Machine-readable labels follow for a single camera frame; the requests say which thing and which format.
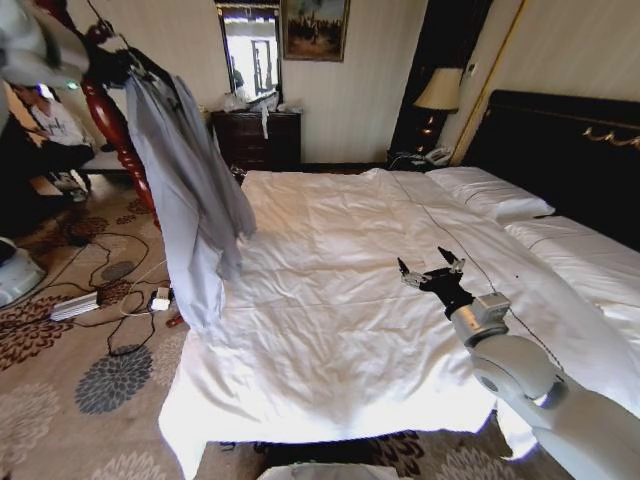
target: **patterned carpet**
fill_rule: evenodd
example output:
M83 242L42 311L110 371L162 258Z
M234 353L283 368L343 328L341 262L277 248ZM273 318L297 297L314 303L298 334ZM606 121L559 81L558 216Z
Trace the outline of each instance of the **patterned carpet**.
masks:
M86 204L17 239L48 275L29 296L0 309L4 479L180 478L157 418L187 327L166 327L175 310L120 321L124 297L124 312L141 313L150 294L168 284L160 265L132 288L162 262L162 239L126 181L96 177L94 184ZM82 239L90 243L74 246ZM56 303L94 290L99 310L60 323L46 319ZM545 452L503 461L509 453L492 418L478 435L403 432L317 445L212 444L198 479L253 480L269 466L296 461L389 465L415 479L570 478Z

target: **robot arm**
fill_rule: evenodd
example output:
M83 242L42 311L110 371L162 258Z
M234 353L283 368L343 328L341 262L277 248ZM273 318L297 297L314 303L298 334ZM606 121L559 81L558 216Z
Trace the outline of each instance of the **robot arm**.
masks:
M0 0L0 77L18 85L67 88L89 68L82 41L57 20L20 0ZM0 133L9 116L0 88Z
M509 300L501 293L474 298L460 286L464 262L438 248L450 267L418 274L398 259L402 279L440 298L480 383L506 401L578 480L640 478L640 420L582 387L537 344L508 335Z

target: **nightstand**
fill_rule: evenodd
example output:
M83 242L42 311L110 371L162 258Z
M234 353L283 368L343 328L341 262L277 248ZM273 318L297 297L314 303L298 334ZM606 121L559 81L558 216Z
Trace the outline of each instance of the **nightstand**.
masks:
M227 165L243 170L299 171L301 115L273 112L267 119L269 138L264 138L262 114L213 112L213 125Z

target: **black headboard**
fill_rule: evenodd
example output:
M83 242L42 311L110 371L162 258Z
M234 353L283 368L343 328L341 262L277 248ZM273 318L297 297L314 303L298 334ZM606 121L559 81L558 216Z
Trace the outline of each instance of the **black headboard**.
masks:
M496 90L463 165L640 251L640 103Z

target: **framed painting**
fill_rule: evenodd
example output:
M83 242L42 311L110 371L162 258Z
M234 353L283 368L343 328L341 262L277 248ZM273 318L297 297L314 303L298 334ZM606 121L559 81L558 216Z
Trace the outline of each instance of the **framed painting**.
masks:
M342 62L350 0L282 0L284 58Z

